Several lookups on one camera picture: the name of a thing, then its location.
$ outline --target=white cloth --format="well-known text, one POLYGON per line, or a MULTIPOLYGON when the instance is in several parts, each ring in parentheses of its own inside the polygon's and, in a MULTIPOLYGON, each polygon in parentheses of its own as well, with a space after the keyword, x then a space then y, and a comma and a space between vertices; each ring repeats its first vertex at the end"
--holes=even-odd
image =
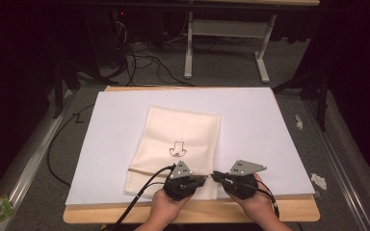
MULTIPOLYGON (((152 174, 180 160, 193 175, 210 177, 220 123, 219 115, 150 107, 137 153, 127 172, 124 191, 137 194, 152 174)), ((164 175, 153 182, 164 183, 169 173, 169 170, 162 172, 164 175)), ((162 187, 162 184, 152 185, 143 196, 151 198, 162 187)), ((193 199, 216 199, 217 188, 208 178, 193 199)))

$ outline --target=wooden table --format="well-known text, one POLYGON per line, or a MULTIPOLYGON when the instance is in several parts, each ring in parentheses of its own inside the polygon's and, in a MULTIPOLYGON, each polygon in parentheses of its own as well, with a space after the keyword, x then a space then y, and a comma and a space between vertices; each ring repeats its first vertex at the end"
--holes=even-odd
MULTIPOLYGON (((180 87, 108 87, 111 90, 166 90, 180 87)), ((312 195, 295 198, 276 198, 282 221, 316 221, 320 213, 312 195)), ((67 205, 67 223, 114 223, 129 203, 108 205, 67 205)), ((123 223, 143 223, 149 215, 150 202, 138 202, 123 223)), ((246 223, 252 222, 242 208, 231 199, 191 200, 173 223, 246 223)))

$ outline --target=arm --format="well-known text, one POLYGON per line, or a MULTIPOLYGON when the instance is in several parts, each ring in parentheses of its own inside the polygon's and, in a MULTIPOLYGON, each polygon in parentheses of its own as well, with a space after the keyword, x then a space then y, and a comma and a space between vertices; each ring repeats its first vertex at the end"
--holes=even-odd
MULTIPOLYGON (((255 174, 254 177, 262 181, 261 178, 255 174)), ((266 191, 266 188, 258 183, 259 189, 266 191)), ((254 196, 241 200, 233 194, 228 194, 234 199, 245 211, 245 214, 253 221, 255 221, 264 231, 287 231, 291 230, 287 225, 281 222, 276 216, 270 198, 261 193, 256 192, 254 196)))
POLYGON ((169 198, 164 190, 157 191, 151 203, 151 212, 148 219, 136 231, 162 231, 179 215, 182 207, 191 199, 188 196, 180 201, 169 198))

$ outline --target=small white object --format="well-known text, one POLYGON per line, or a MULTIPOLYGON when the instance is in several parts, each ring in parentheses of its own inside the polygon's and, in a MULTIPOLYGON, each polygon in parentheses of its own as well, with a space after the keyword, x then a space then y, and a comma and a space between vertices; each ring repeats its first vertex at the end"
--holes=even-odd
POLYGON ((315 173, 311 173, 311 181, 318 185, 321 189, 323 190, 327 189, 327 183, 325 178, 318 176, 315 173))
POLYGON ((297 120, 296 127, 298 127, 300 130, 303 130, 303 122, 300 119, 299 115, 296 115, 296 120, 297 120))

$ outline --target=white board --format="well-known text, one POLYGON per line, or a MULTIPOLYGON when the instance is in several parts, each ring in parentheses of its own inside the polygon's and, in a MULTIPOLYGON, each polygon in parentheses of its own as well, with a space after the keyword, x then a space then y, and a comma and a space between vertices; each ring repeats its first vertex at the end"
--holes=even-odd
POLYGON ((249 161, 267 167, 259 174, 275 196, 314 194, 269 88, 103 91, 97 96, 66 205, 133 199, 124 194, 124 181, 150 106, 220 115, 215 170, 229 171, 237 160, 249 161))

